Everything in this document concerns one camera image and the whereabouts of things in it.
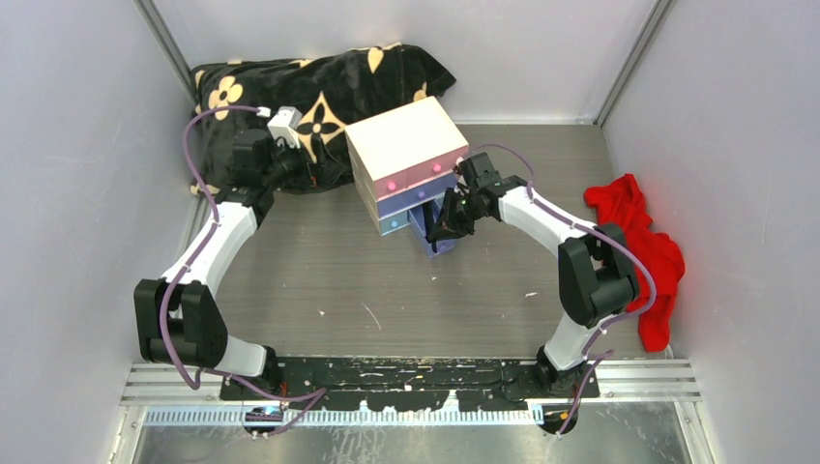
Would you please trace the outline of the black long makeup brush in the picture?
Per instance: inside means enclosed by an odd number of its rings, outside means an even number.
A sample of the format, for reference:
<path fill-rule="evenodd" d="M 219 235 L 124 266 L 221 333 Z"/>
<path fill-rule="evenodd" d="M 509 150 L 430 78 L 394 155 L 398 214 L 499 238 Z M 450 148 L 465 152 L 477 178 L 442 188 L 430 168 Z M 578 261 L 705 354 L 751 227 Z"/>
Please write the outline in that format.
<path fill-rule="evenodd" d="M 446 230 L 442 220 L 442 199 L 430 200 L 423 205 L 423 226 L 425 227 L 425 239 L 430 247 L 432 255 L 439 254 L 444 250 L 445 242 L 451 240 L 449 232 Z"/>

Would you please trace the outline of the small purple drawer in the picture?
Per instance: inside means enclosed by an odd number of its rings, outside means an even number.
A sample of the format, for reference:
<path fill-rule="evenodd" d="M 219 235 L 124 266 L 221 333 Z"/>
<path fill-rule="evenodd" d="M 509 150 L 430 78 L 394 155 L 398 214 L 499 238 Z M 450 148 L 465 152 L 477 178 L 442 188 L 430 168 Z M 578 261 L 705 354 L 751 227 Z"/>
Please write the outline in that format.
<path fill-rule="evenodd" d="M 439 240 L 435 245 L 426 239 L 425 211 L 431 212 L 432 224 L 435 224 L 436 219 L 440 216 L 442 204 L 443 200 L 438 198 L 415 206 L 408 211 L 408 223 L 428 258 L 447 253 L 455 248 L 455 239 Z"/>

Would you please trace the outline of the white pink drawer organizer box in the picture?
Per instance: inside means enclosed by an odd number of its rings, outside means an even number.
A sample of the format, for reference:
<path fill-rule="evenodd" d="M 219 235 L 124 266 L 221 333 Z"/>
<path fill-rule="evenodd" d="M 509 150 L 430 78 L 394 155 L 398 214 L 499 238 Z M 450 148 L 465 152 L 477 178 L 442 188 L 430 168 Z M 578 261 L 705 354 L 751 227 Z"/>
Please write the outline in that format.
<path fill-rule="evenodd" d="M 443 200 L 456 186 L 456 162 L 469 148 L 435 97 L 354 123 L 345 137 L 356 190 L 381 236 L 411 229 L 411 208 Z"/>

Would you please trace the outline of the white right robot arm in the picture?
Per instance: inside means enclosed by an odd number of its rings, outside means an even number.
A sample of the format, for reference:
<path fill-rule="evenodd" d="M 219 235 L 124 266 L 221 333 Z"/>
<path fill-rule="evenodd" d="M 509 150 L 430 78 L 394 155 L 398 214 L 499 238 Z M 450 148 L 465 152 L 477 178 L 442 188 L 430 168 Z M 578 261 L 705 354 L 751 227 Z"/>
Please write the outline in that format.
<path fill-rule="evenodd" d="M 583 372 L 595 340 L 638 299 L 638 261 L 619 226 L 567 213 L 521 177 L 502 176 L 486 153 L 461 161 L 454 171 L 461 181 L 446 189 L 441 206 L 423 208 L 425 239 L 437 246 L 474 234 L 481 218 L 494 218 L 556 257 L 564 314 L 539 349 L 533 371 L 543 393 L 561 396 Z"/>

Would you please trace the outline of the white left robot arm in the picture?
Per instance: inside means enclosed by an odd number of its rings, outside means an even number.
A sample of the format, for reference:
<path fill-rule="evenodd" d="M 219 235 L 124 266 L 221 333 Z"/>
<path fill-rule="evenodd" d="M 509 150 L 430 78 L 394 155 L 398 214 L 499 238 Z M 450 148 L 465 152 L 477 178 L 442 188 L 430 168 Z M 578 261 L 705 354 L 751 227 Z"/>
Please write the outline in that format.
<path fill-rule="evenodd" d="M 196 188 L 210 216 L 182 256 L 133 293 L 144 360 L 174 367 L 192 389 L 204 373 L 234 378 L 260 399 L 276 395 L 283 375 L 276 350 L 230 334 L 217 293 L 239 250 L 270 213 L 276 191 L 323 191 L 332 180 L 305 144 L 266 130 L 245 130 L 231 144 L 227 183 Z"/>

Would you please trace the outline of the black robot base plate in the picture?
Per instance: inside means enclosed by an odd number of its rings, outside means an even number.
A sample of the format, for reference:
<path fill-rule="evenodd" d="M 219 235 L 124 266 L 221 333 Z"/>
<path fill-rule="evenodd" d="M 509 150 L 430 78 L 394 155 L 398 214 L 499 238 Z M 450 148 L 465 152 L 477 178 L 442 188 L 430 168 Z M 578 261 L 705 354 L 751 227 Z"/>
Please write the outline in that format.
<path fill-rule="evenodd" d="M 325 393 L 315 408 L 348 412 L 437 411 L 453 397 L 459 412 L 518 411 L 529 401 L 571 402 L 586 371 L 550 386 L 538 377 L 540 364 L 522 359 L 282 357 L 279 392 Z"/>

